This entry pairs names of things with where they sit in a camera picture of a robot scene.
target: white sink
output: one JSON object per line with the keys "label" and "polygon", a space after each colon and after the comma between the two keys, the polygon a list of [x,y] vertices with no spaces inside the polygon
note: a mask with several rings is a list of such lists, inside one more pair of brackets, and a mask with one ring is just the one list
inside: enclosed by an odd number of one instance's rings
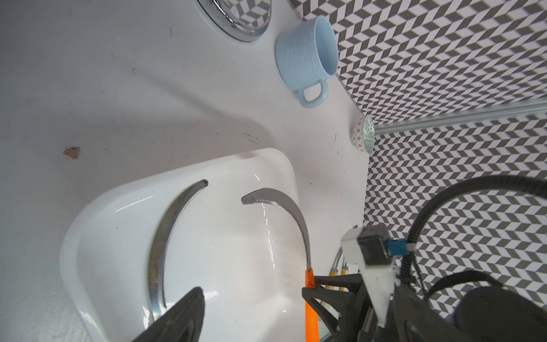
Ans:
{"label": "white sink", "polygon": [[276,206],[243,205],[259,188],[298,203],[293,168],[275,149],[236,154],[135,181],[99,196],[72,223],[61,276],[94,342],[126,342],[151,323],[148,256],[171,202],[208,186],[179,215],[167,247],[165,298],[206,297],[200,341],[303,341],[304,243]]}

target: black and white chevron backdrop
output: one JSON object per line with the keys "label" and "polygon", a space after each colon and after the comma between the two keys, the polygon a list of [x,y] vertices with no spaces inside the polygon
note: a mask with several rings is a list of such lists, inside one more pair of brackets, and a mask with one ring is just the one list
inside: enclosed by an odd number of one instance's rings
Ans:
{"label": "black and white chevron backdrop", "polygon": [[[364,224],[386,223],[403,237],[436,193],[492,174],[547,179],[547,113],[378,137]],[[497,191],[462,196],[431,218],[418,249],[428,287],[452,272],[484,270],[547,308],[547,201]],[[471,288],[441,291],[432,306],[446,317]]]}
{"label": "black and white chevron backdrop", "polygon": [[547,0],[292,0],[325,15],[338,74],[377,123],[547,94]]}

